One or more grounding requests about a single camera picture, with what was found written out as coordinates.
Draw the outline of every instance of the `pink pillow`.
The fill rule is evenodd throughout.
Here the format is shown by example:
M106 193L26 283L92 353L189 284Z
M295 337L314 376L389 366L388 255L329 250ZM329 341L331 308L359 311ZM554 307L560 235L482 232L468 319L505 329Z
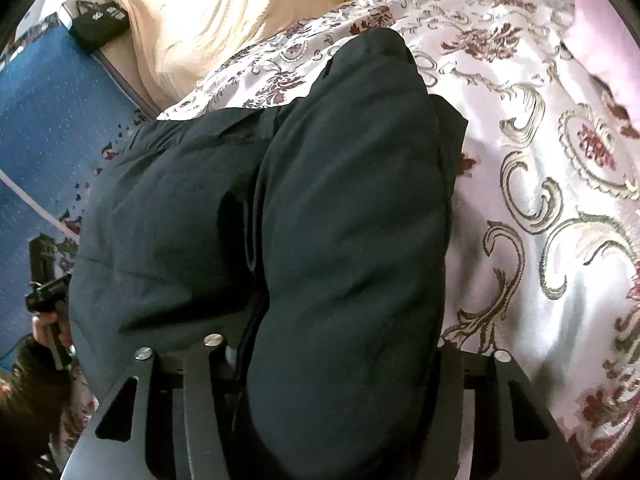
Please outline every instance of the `pink pillow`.
M640 49L608 0L575 0L575 20L564 36L575 59L609 87L640 130Z

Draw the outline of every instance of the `bed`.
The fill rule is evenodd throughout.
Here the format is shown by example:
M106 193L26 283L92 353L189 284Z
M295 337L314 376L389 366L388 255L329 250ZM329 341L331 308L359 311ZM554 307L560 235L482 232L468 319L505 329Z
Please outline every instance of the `bed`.
M565 0L353 0L236 53L159 119L286 104L357 34L398 31L469 120L442 341L508 350L592 479L640 442L640 132L563 43L573 16Z

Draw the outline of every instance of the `cream blanket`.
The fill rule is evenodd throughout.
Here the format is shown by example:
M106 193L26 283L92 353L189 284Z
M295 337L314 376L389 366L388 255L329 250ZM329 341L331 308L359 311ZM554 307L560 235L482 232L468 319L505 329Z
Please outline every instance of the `cream blanket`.
M117 0L129 11L140 76L162 109L212 68L347 0Z

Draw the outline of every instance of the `hand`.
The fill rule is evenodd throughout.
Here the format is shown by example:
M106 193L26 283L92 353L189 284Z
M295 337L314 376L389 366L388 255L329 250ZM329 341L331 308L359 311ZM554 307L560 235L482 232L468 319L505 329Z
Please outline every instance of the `hand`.
M58 314L55 312L42 312L31 318L31 329L33 338L43 346L52 350L49 346L49 338L47 337L47 326L56 323L58 321ZM71 331L67 323L60 323L60 342L65 348L69 348L72 345Z

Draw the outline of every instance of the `blue surface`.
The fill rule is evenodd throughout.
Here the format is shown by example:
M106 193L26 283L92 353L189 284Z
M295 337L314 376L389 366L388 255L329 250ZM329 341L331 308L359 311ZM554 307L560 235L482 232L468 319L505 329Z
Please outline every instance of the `blue surface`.
M75 219L97 168L108 164L103 148L111 142L120 149L139 119L136 105L66 28L49 27L0 72L0 169L53 216L68 210ZM39 232L63 238L0 182L0 356L30 330L28 239Z

